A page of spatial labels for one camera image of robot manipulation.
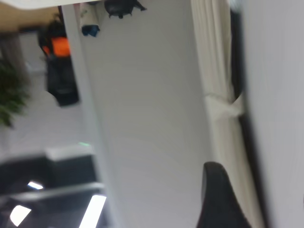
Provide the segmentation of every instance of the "white wall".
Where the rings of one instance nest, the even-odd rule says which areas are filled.
[[[22,116],[16,116],[8,132],[9,154],[21,155],[46,148],[86,142],[81,105],[61,108],[45,91],[44,75],[31,75],[31,100]]]
[[[191,228],[211,152],[190,1],[141,3],[147,11],[106,16],[97,38],[81,35],[101,140],[130,227]]]
[[[22,57],[29,67],[30,100],[23,115],[16,115],[13,129],[0,127],[0,157],[20,156],[47,150],[62,158],[73,156],[87,142],[81,103],[59,107],[54,97],[45,90],[45,62],[38,46],[37,34],[19,36]]]
[[[25,66],[30,73],[44,72],[46,64],[44,54],[38,45],[36,32],[22,33],[19,35]]]
[[[274,228],[304,227],[303,8],[244,1],[249,105]]]

